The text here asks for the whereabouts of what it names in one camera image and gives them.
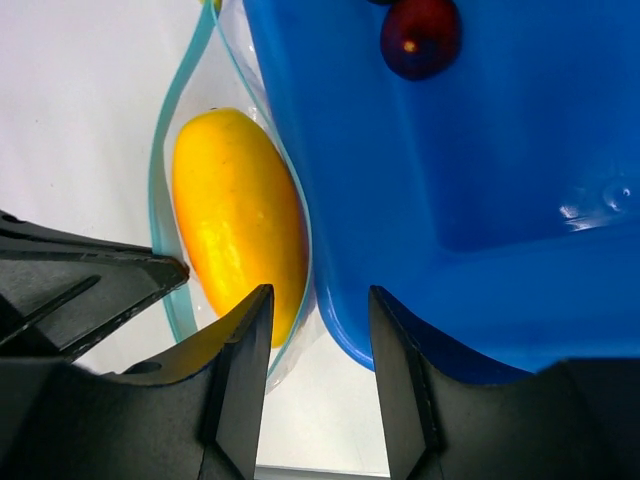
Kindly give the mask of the blue plastic tray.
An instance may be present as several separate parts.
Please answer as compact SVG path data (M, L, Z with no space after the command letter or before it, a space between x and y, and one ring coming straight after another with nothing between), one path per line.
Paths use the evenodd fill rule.
M639 5L460 1L461 49L408 81L367 1L249 1L307 198L320 313L373 365L367 297L513 367L639 353Z

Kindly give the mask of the yellow mango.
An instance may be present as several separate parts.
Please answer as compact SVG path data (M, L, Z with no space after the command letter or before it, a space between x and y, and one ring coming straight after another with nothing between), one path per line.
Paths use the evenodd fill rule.
M172 165L183 243L218 316L256 286L274 289L272 345L287 341L308 277L306 225L284 160L264 130L234 108L180 130Z

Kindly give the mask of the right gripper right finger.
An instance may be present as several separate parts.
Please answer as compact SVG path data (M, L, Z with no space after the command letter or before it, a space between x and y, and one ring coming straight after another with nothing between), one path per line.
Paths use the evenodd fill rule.
M578 358L529 373L369 290L375 376L394 479L635 479L639 363Z

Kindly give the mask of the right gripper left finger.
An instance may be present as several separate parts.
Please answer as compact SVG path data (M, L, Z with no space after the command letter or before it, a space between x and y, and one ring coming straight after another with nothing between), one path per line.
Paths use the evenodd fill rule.
M1 362L5 479L250 479L274 291L120 374L57 358Z

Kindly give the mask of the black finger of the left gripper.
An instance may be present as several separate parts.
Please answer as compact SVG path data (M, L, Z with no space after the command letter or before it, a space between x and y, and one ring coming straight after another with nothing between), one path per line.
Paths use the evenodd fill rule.
M148 247L1 214L1 354L73 361L186 283L187 267Z

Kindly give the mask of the clear zip top bag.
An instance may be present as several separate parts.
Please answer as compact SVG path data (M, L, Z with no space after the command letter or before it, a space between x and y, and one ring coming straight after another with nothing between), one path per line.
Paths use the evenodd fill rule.
M277 388L310 346L313 329L307 318L316 304L313 284L312 228L307 199L292 159L276 127L267 100L253 34L249 1L199 1L200 14L189 46L171 81L158 116L151 146L148 175L148 215L154 253L176 258L190 267L190 280L163 298L168 325L176 343L215 322L217 315L203 291L200 277L179 234L171 193L173 149L181 127L206 107L234 107L249 116L270 137L292 175L304 220L308 262L304 295L286 342L273 348L266 393Z

